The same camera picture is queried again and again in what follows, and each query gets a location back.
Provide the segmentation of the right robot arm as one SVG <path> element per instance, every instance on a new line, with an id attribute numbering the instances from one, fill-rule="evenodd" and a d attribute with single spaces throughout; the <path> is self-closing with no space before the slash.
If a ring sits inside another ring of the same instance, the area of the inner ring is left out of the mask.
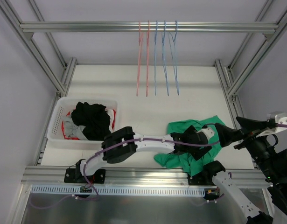
<path id="1" fill-rule="evenodd" d="M 216 123 L 220 145 L 236 142 L 235 149 L 246 149 L 256 163 L 257 170 L 226 170 L 218 161 L 204 166 L 202 179 L 215 185 L 235 205 L 245 224 L 287 224 L 287 149 L 275 151 L 267 137 L 287 130 L 284 112 L 268 114 L 265 121 L 237 117 L 239 130 Z M 272 203 L 273 214 L 262 212 L 241 191 L 243 188 L 263 188 Z"/>

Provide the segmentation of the blue hanger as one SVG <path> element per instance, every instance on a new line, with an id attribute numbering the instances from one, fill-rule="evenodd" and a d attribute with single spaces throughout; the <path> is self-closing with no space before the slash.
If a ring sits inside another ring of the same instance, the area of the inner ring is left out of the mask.
<path id="1" fill-rule="evenodd" d="M 156 62 L 157 62 L 157 32 L 158 32 L 158 21 L 155 22 L 155 32 L 154 32 L 154 93 L 157 96 L 157 81 L 156 81 Z"/>
<path id="2" fill-rule="evenodd" d="M 166 21 L 164 21 L 163 32 L 161 34 L 161 56 L 162 56 L 163 72 L 165 76 L 166 91 L 167 96 L 169 96 L 169 84 L 168 84 L 168 74 L 167 74 L 166 56 L 165 56 L 165 36 L 166 36 Z"/>
<path id="3" fill-rule="evenodd" d="M 178 22 L 175 21 L 175 34 L 173 35 L 171 32 L 168 34 L 168 42 L 170 47 L 171 58 L 173 62 L 173 70 L 174 70 L 174 78 L 176 85 L 177 95 L 180 95 L 179 82 L 178 82 L 178 64 L 177 64 L 177 55 L 176 55 L 176 39 L 178 34 Z"/>

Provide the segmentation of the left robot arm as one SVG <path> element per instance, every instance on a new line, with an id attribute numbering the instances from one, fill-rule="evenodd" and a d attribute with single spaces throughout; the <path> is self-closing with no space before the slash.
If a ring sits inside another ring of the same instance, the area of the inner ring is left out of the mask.
<path id="1" fill-rule="evenodd" d="M 196 160 L 210 149 L 210 139 L 215 131 L 209 126 L 196 130 L 193 126 L 184 133 L 171 133 L 164 136 L 147 136 L 135 133 L 126 126 L 108 135 L 101 144 L 101 150 L 88 159 L 80 159 L 75 164 L 73 183 L 94 182 L 96 171 L 107 164 L 121 163 L 135 153 L 156 152 L 158 154 L 191 154 Z"/>

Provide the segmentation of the pink hanger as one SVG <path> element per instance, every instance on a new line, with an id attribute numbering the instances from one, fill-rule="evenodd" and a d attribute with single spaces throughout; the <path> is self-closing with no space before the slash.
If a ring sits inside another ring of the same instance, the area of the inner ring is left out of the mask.
<path id="1" fill-rule="evenodd" d="M 138 96 L 138 94 L 139 94 L 142 45 L 143 45 L 143 33 L 142 33 L 142 31 L 141 31 L 141 22 L 139 21 L 139 51 L 138 51 L 138 67 L 137 67 L 136 96 Z"/>
<path id="2" fill-rule="evenodd" d="M 150 21 L 147 22 L 146 33 L 146 97 L 148 97 L 148 85 L 149 85 L 149 36 L 150 36 Z"/>

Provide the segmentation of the grey tank top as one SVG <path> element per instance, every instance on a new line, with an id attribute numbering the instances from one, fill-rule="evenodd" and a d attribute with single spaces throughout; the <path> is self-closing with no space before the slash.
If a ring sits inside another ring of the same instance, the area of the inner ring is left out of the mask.
<path id="1" fill-rule="evenodd" d="M 66 139 L 87 140 L 83 134 L 84 129 L 85 126 L 76 125 L 70 116 L 66 116 L 63 119 L 63 134 Z"/>

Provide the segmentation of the white tank top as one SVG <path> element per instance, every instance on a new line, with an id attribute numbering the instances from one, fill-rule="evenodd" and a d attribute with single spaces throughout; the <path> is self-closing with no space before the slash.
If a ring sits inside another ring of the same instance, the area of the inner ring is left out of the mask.
<path id="1" fill-rule="evenodd" d="M 110 125 L 109 130 L 110 132 L 114 131 L 115 128 L 115 121 L 116 121 L 116 111 L 113 109 L 106 109 L 108 116 L 110 117 Z"/>

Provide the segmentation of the red tank top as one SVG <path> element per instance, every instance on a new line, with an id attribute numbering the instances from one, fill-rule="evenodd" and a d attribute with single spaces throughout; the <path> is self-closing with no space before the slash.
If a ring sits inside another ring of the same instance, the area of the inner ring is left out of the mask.
<path id="1" fill-rule="evenodd" d="M 109 121 L 109 131 L 113 132 L 114 126 L 115 126 L 115 119 L 116 119 L 116 111 L 112 109 L 106 109 L 106 112 L 108 114 Z M 88 140 L 86 136 L 83 134 L 83 130 L 85 129 L 85 126 L 76 126 L 73 123 L 73 120 L 71 118 L 71 112 L 68 112 L 66 117 L 63 119 L 63 122 L 61 124 L 61 130 L 63 133 L 63 137 L 66 140 Z"/>

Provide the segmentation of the black tank top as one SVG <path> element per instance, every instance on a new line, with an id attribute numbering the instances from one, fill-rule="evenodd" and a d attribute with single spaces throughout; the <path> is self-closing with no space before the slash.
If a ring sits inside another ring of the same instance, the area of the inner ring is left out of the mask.
<path id="1" fill-rule="evenodd" d="M 82 133 L 87 140 L 102 141 L 111 133 L 110 116 L 104 105 L 78 102 L 71 118 L 75 125 L 84 126 Z"/>

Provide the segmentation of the green tank top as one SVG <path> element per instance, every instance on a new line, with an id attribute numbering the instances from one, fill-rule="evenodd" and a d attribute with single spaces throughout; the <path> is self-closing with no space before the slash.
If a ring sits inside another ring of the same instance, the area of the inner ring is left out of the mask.
<path id="1" fill-rule="evenodd" d="M 204 120 L 188 119 L 183 121 L 170 122 L 167 126 L 167 133 L 184 133 L 185 130 L 190 126 L 193 126 L 196 130 L 199 131 L 202 126 L 214 123 L 224 125 L 224 122 L 217 115 L 215 115 Z M 212 149 L 199 160 L 195 160 L 190 153 L 184 153 L 181 155 L 156 154 L 154 156 L 154 161 L 167 169 L 182 168 L 184 172 L 188 173 L 190 176 L 194 176 L 203 170 L 204 165 L 213 162 L 221 149 L 222 147 L 219 143 L 217 143 L 212 146 Z"/>

